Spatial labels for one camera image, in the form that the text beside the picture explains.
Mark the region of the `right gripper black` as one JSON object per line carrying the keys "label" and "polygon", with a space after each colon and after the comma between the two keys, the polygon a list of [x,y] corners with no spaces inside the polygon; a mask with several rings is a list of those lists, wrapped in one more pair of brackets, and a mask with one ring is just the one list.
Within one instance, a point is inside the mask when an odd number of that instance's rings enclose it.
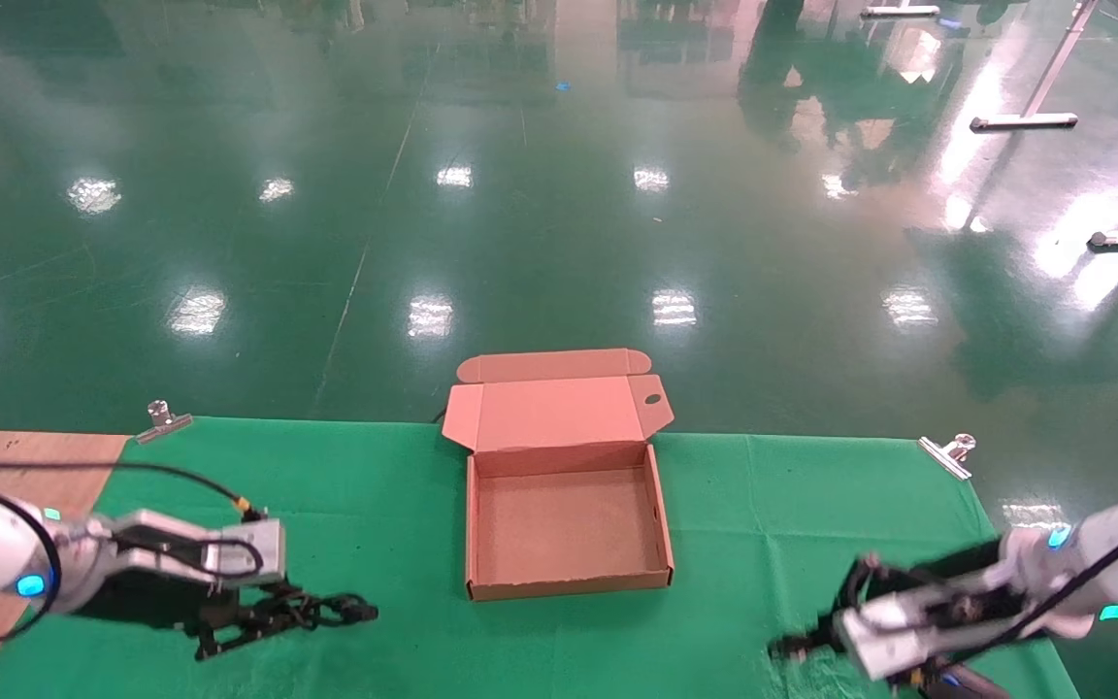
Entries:
{"label": "right gripper black", "polygon": [[[942,580],[957,580],[965,591],[982,591],[986,584],[986,568],[999,563],[1002,541],[985,541],[968,546],[942,557],[915,563],[908,574],[896,579],[896,592],[911,591],[923,585],[938,585]],[[846,612],[830,612],[818,616],[807,636],[780,636],[771,641],[771,657],[779,662],[802,663],[822,650],[841,654],[844,643],[843,621]]]}

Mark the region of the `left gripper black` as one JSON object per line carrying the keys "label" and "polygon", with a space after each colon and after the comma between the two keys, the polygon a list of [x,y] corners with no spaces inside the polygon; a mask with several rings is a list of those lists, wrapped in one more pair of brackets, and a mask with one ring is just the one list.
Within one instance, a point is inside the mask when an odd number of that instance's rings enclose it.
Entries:
{"label": "left gripper black", "polygon": [[119,572],[74,610],[74,616],[146,629],[192,631],[198,642],[195,662],[219,657],[287,631],[288,622],[318,622],[320,599],[300,585],[260,585],[263,594],[238,612],[203,608],[231,605],[239,591],[217,588],[211,583],[158,576],[151,572]]}

